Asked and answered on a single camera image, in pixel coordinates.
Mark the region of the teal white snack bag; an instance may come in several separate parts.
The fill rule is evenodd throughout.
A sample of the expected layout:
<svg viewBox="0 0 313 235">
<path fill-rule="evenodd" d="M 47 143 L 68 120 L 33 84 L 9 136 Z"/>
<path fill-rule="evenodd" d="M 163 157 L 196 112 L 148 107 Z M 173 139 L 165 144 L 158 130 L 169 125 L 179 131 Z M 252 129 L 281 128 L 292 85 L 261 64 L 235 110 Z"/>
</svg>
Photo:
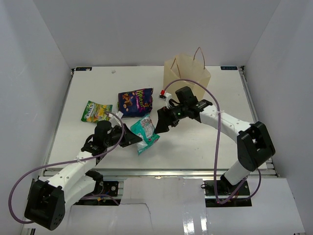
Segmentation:
<svg viewBox="0 0 313 235">
<path fill-rule="evenodd" d="M 136 144 L 138 155 L 150 148 L 160 138 L 160 136 L 155 133 L 155 127 L 149 114 L 145 115 L 133 124 L 130 130 L 135 135 L 142 138 L 142 141 Z"/>
</svg>

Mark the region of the dark purple snack bag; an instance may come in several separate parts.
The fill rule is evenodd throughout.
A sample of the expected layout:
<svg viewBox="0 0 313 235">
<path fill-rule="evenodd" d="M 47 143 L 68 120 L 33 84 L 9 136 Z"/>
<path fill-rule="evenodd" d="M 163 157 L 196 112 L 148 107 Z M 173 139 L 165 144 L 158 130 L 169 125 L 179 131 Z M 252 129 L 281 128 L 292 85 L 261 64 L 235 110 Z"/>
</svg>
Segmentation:
<svg viewBox="0 0 313 235">
<path fill-rule="evenodd" d="M 153 109 L 153 88 L 144 88 L 118 94 L 118 110 L 123 118 L 140 118 Z"/>
</svg>

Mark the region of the green yellow candy bag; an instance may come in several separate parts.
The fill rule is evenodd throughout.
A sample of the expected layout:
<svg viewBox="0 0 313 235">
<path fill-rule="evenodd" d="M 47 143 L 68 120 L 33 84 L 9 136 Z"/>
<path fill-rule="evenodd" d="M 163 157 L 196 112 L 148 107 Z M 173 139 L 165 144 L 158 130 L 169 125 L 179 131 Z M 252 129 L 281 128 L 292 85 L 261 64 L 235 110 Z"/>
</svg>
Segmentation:
<svg viewBox="0 0 313 235">
<path fill-rule="evenodd" d="M 97 123 L 103 120 L 108 121 L 110 118 L 106 112 L 111 112 L 112 107 L 113 105 L 98 104 L 89 100 L 84 108 L 81 121 L 91 123 Z"/>
</svg>

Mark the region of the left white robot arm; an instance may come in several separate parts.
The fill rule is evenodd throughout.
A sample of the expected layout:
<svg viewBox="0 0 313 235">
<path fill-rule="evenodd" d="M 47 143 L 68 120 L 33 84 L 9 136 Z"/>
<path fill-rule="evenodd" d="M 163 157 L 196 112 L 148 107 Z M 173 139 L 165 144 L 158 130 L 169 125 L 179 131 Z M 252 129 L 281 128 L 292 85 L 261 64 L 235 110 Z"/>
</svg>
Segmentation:
<svg viewBox="0 0 313 235">
<path fill-rule="evenodd" d="M 103 183 L 92 171 L 104 158 L 109 147 L 126 147 L 142 138 L 125 125 L 112 126 L 109 121 L 97 123 L 73 163 L 66 165 L 46 181 L 37 180 L 30 190 L 24 216 L 50 231 L 62 222 L 66 211 L 85 195 L 99 195 Z"/>
</svg>

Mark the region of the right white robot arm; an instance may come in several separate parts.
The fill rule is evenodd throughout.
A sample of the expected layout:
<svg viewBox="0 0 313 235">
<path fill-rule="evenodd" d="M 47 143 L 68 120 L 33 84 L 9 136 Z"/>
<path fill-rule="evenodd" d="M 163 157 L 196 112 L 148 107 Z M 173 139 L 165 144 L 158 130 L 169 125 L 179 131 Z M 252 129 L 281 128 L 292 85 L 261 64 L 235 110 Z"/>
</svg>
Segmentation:
<svg viewBox="0 0 313 235">
<path fill-rule="evenodd" d="M 176 91 L 177 101 L 170 93 L 161 91 L 159 98 L 166 105 L 157 111 L 158 122 L 155 133 L 165 133 L 170 127 L 176 127 L 183 118 L 216 128 L 231 138 L 237 145 L 237 161 L 220 178 L 221 190 L 233 195 L 240 181 L 254 172 L 260 165 L 275 154 L 269 132 L 262 122 L 249 123 L 227 113 L 218 111 L 212 102 L 199 101 L 187 86 Z"/>
</svg>

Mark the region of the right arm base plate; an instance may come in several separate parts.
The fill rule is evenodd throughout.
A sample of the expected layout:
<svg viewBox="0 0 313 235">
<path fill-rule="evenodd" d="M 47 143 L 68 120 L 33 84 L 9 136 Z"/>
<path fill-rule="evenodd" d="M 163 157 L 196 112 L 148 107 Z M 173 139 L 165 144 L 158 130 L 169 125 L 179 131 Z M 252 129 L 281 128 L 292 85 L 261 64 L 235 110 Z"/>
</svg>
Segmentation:
<svg viewBox="0 0 313 235">
<path fill-rule="evenodd" d="M 244 182 L 244 184 L 241 186 L 241 188 L 233 195 L 233 197 L 228 200 L 225 204 L 220 204 L 215 197 L 215 191 L 214 191 L 214 181 L 213 180 L 207 180 L 204 181 L 203 184 L 201 184 L 201 188 L 204 190 L 205 194 L 205 205 L 207 208 L 230 208 L 230 207 L 251 207 L 252 202 L 251 199 L 246 199 L 250 196 L 250 189 L 247 182 Z M 231 195 L 231 193 L 234 191 L 236 186 L 233 188 L 226 188 L 222 186 L 220 181 L 217 181 L 217 192 L 218 197 L 222 201 L 226 199 L 228 196 Z"/>
</svg>

